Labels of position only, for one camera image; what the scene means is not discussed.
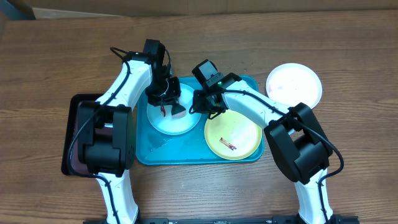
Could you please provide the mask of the green and pink sponge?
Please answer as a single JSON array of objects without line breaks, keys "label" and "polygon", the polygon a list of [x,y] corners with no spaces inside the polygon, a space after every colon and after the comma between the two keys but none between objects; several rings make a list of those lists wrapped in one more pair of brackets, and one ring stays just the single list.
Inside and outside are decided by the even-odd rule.
[{"label": "green and pink sponge", "polygon": [[178,103],[172,105],[171,115],[173,118],[181,118],[186,115],[186,108]]}]

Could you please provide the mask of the light blue plate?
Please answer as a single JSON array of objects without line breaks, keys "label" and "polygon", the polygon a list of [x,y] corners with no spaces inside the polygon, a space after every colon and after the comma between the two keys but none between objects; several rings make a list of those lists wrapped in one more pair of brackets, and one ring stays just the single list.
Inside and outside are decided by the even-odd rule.
[{"label": "light blue plate", "polygon": [[193,129],[201,118],[201,114],[190,114],[188,111],[193,103],[194,89],[186,84],[180,84],[181,95],[179,103],[186,109],[184,114],[172,115],[172,105],[164,106],[165,116],[160,106],[147,104],[147,117],[150,124],[159,132],[168,135],[178,135]]}]

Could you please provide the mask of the white plate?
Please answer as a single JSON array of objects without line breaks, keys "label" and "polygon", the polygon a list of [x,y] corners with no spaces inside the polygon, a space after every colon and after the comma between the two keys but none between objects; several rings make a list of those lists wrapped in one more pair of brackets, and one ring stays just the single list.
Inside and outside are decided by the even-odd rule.
[{"label": "white plate", "polygon": [[285,63],[270,72],[265,90],[270,99],[279,103],[305,103],[313,109],[322,98],[323,87],[312,69],[299,63]]}]

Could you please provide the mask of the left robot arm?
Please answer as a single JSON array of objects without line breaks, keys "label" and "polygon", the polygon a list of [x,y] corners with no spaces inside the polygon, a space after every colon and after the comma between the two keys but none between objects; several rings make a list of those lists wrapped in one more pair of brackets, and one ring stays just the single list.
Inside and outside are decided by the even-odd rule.
[{"label": "left robot arm", "polygon": [[111,51],[122,60],[121,72],[96,101],[80,104],[67,165],[72,174],[100,184],[108,211],[105,223],[135,223],[139,208],[129,174],[136,146],[132,111],[142,94],[162,114],[167,105],[172,116],[184,115],[186,109],[179,103],[180,82],[171,75],[171,64],[164,63],[170,57],[164,44],[147,39],[142,52]]}]

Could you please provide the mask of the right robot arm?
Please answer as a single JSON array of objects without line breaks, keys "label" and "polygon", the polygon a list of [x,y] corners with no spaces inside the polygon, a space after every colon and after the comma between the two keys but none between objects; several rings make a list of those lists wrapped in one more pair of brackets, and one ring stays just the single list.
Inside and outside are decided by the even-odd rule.
[{"label": "right robot arm", "polygon": [[279,170],[295,184],[302,223],[331,223],[326,190],[329,158],[335,147],[327,139],[312,109],[304,103],[284,106],[251,88],[239,75],[223,75],[204,60],[192,73],[201,85],[190,113],[213,119],[235,111],[261,127]]}]

